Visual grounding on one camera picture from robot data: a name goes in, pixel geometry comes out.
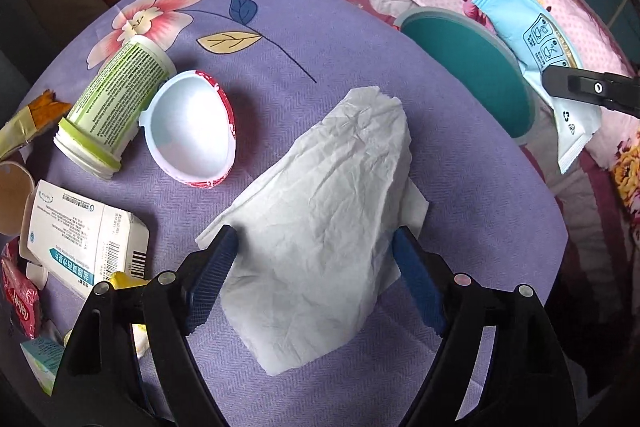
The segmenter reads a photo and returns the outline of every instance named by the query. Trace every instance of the teal round container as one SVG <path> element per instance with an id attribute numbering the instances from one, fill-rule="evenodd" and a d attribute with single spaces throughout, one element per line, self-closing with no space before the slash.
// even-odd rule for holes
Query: teal round container
<path id="1" fill-rule="evenodd" d="M 504 42 L 474 20 L 439 8 L 408 10 L 395 26 L 462 82 L 516 142 L 526 142 L 535 94 Z"/>

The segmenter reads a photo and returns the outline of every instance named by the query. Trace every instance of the purple tablecloth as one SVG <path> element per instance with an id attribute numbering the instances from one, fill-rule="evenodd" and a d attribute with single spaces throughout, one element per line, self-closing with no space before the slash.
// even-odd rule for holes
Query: purple tablecloth
<path id="1" fill-rule="evenodd" d="M 50 136 L 37 142 L 29 165 L 36 177 L 140 217 L 150 230 L 148 276 L 177 268 L 196 250 L 194 238 L 212 218 L 351 87 L 378 85 L 400 98 L 407 114 L 414 155 L 410 175 L 431 203 L 420 236 L 423 247 L 482 285 L 511 290 L 527 282 L 546 299 L 566 243 L 554 198 L 498 123 L 407 37 L 343 0 L 198 0 L 192 6 L 187 5 L 194 0 L 142 0 L 125 8 L 134 1 L 120 4 L 127 19 L 139 31 L 150 21 L 147 35 L 165 47 L 188 21 L 183 14 L 193 17 L 168 54 L 178 71 L 207 71 L 228 94 L 238 136 L 228 179 L 209 190 L 180 185 L 155 165 L 142 134 L 124 153 L 122 171 L 111 182 L 71 163 L 51 146 Z M 28 99 L 50 88 L 60 100 L 75 101 L 97 72 L 97 66 L 87 69 L 87 59 L 98 40 L 113 32 L 104 47 L 94 50 L 92 66 L 120 44 L 116 38 L 125 19 L 114 20 L 117 13 L 111 9 L 76 38 Z M 262 37 L 239 40 L 226 54 L 209 52 L 196 41 L 225 32 L 236 39 L 242 37 L 229 32 Z M 228 51 L 224 42 L 217 46 L 214 51 Z M 82 302 L 53 277 L 43 300 L 60 330 L 73 326 Z M 190 336 L 190 345 L 232 426 L 390 427 L 420 387 L 438 339 L 421 324 L 400 280 L 381 296 L 350 343 L 278 377 L 265 375 L 219 304 Z M 485 342 L 474 377 L 480 383 L 489 353 Z M 141 367 L 152 401 L 168 413 L 151 356 Z M 45 416 L 48 400 L 17 347 L 4 350 L 2 370 L 29 406 Z M 480 384 L 470 386 L 468 403 L 480 390 Z"/>

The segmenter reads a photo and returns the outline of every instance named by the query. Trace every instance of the screw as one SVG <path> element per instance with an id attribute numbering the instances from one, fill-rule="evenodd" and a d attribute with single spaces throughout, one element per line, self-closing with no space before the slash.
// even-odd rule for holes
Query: screw
<path id="1" fill-rule="evenodd" d="M 469 277 L 466 273 L 456 273 L 453 280 L 459 286 L 469 286 L 471 284 L 471 277 Z"/>
<path id="2" fill-rule="evenodd" d="M 104 295 L 109 291 L 109 283 L 108 282 L 98 282 L 97 285 L 94 286 L 94 293 L 96 295 Z"/>
<path id="3" fill-rule="evenodd" d="M 520 295 L 523 297 L 532 297 L 533 296 L 533 288 L 531 286 L 527 286 L 526 284 L 522 284 L 518 287 L 518 291 Z"/>
<path id="4" fill-rule="evenodd" d="M 171 284 L 173 281 L 175 281 L 174 272 L 162 272 L 158 276 L 158 282 L 161 283 L 162 285 Z"/>

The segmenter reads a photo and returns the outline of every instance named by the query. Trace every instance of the crumpled paper towel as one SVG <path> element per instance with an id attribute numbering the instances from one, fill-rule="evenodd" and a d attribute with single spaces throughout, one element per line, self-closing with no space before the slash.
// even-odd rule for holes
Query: crumpled paper towel
<path id="1" fill-rule="evenodd" d="M 418 235 L 428 206 L 409 142 L 400 100 L 351 89 L 196 238 L 204 249 L 238 230 L 222 307 L 267 374 L 346 344 L 398 278 L 391 235 Z"/>

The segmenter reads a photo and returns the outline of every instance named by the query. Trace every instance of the white plastic cup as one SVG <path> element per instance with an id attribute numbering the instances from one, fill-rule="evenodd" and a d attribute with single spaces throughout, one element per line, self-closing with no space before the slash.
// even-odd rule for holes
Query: white plastic cup
<path id="1" fill-rule="evenodd" d="M 60 121 L 53 143 L 84 171 L 111 179 L 120 170 L 122 152 L 138 133 L 140 112 L 175 73 L 174 64 L 160 46 L 135 35 Z"/>

